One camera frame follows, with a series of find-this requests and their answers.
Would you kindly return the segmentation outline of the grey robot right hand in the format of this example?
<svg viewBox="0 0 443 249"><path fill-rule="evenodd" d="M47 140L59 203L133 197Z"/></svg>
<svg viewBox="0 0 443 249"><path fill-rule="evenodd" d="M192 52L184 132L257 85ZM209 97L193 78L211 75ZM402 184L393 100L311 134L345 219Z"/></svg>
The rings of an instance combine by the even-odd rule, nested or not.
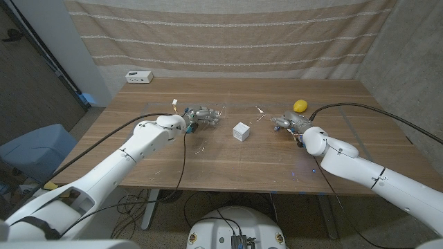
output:
<svg viewBox="0 0 443 249"><path fill-rule="evenodd" d="M306 117L294 111L285 111L281 117L271 118L271 121L281 128L294 129L296 133L304 133L313 127Z"/></svg>

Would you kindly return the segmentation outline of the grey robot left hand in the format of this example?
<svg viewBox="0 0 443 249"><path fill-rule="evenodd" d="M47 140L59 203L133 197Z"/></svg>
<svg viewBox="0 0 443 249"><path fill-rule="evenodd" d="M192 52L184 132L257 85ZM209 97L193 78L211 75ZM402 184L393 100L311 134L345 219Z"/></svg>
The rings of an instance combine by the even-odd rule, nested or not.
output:
<svg viewBox="0 0 443 249"><path fill-rule="evenodd" d="M202 122L216 125L220 120L220 113L208 107L195 106L185 109L182 118L188 126L198 127Z"/></svg>

